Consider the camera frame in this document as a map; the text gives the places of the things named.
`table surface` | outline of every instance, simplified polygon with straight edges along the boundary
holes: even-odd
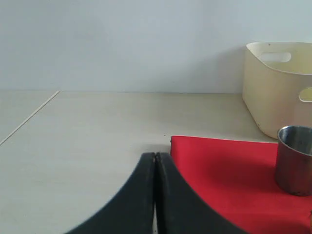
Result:
[[[14,99],[2,132],[54,91],[26,93],[0,92]],[[1,233],[68,231],[115,195],[143,152],[169,152],[172,135],[275,142],[241,95],[60,92],[0,146]]]

